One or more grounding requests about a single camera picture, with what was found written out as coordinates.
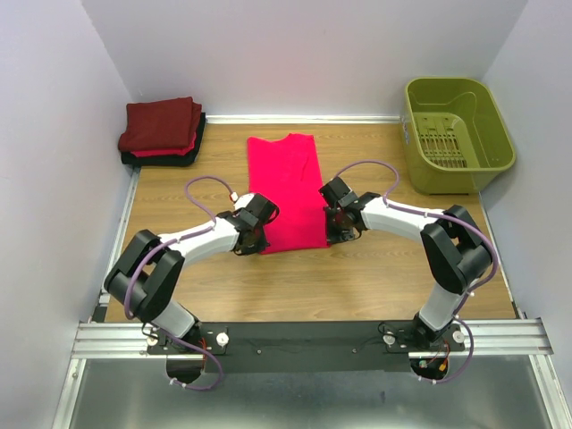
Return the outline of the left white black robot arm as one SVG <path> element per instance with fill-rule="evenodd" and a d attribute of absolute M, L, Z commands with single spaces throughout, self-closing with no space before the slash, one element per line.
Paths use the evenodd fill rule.
<path fill-rule="evenodd" d="M 176 351 L 190 352 L 200 344 L 200 322 L 173 298 L 181 272 L 217 254 L 262 253 L 269 247 L 265 227 L 279 213 L 275 203 L 250 193 L 236 198 L 232 211 L 197 227 L 163 235 L 139 231 L 107 274 L 105 291 L 123 304 L 128 318 L 167 332 Z"/>

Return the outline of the pink t shirt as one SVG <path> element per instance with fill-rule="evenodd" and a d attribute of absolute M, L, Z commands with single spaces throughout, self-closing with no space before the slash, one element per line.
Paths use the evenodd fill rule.
<path fill-rule="evenodd" d="M 323 180 L 312 135 L 248 138 L 248 179 L 249 191 L 279 208 L 277 218 L 265 226 L 266 254 L 328 246 L 319 193 Z"/>

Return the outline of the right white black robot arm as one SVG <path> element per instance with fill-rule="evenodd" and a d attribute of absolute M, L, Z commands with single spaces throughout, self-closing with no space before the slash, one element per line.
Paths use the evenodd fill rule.
<path fill-rule="evenodd" d="M 433 290 L 403 336 L 417 349 L 433 349 L 468 295 L 494 276 L 499 258 L 470 213 L 454 205 L 447 210 L 405 205 L 385 195 L 357 195 L 336 177 L 319 189 L 325 201 L 326 238 L 330 244 L 355 240 L 363 231 L 385 231 L 422 244 Z"/>

